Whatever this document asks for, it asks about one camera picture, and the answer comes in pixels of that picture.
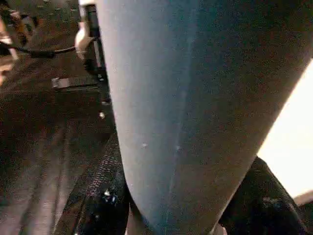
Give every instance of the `black cable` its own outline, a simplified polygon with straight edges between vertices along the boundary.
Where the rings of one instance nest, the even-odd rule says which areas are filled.
[[[69,47],[59,50],[29,50],[15,45],[0,42],[0,46],[6,49],[15,49],[23,53],[29,54],[32,58],[53,58],[57,54],[66,53],[75,50],[75,47]]]

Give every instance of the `white plastic part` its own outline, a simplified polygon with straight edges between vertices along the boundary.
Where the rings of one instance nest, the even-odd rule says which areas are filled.
[[[96,0],[78,0],[80,6],[95,5]]]
[[[79,23],[79,31],[75,37],[75,49],[77,56],[84,60],[86,48],[88,47],[89,43],[92,41],[92,38],[89,37],[89,28],[87,22],[80,22]]]

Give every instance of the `white wall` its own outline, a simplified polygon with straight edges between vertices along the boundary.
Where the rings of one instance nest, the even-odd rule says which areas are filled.
[[[258,155],[292,197],[313,190],[313,61],[302,74]]]

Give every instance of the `small white speck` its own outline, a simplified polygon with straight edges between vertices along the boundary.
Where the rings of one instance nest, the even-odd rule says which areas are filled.
[[[99,113],[99,116],[101,117],[101,119],[104,119],[104,118],[106,117],[103,112],[100,112],[100,113]]]
[[[108,190],[105,191],[104,195],[110,196],[110,192]]]

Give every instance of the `gray cylindrical object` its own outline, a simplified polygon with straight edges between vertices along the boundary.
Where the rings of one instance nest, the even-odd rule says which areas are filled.
[[[98,1],[129,234],[212,230],[312,55],[298,4]]]

